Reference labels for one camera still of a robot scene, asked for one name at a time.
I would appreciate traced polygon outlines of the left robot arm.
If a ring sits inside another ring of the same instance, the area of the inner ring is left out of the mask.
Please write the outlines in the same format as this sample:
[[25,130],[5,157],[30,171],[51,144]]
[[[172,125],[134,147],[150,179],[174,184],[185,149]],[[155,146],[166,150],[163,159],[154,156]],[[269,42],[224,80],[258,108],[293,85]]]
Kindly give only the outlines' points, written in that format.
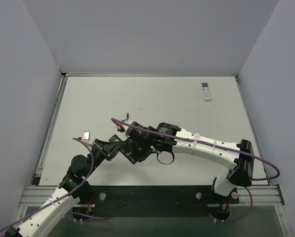
[[104,160],[113,159],[124,146],[122,140],[104,142],[96,139],[92,144],[75,140],[86,147],[88,154],[74,156],[66,175],[47,201],[27,218],[21,219],[18,227],[11,224],[4,233],[5,237],[48,236],[74,205],[90,199],[88,177]]

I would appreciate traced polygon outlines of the black remote control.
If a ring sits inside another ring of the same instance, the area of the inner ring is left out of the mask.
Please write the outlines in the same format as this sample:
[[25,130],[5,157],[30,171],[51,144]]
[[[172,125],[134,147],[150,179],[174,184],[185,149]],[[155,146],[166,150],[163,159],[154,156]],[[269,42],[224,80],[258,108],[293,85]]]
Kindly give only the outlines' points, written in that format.
[[122,148],[120,149],[120,152],[123,154],[125,158],[127,158],[128,161],[130,161],[130,163],[132,164],[137,163],[137,160],[134,158],[128,146],[126,145],[122,146]]

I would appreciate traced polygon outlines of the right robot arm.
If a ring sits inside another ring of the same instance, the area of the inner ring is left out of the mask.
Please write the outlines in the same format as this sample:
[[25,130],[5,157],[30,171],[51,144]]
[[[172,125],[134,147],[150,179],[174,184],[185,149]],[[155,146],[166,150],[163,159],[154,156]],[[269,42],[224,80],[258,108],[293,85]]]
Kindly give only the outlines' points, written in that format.
[[222,165],[226,170],[214,178],[212,188],[224,197],[236,187],[252,185],[254,158],[252,143],[248,140],[217,141],[164,122],[153,128],[128,120],[123,128],[136,159],[144,159],[151,153],[187,154]]

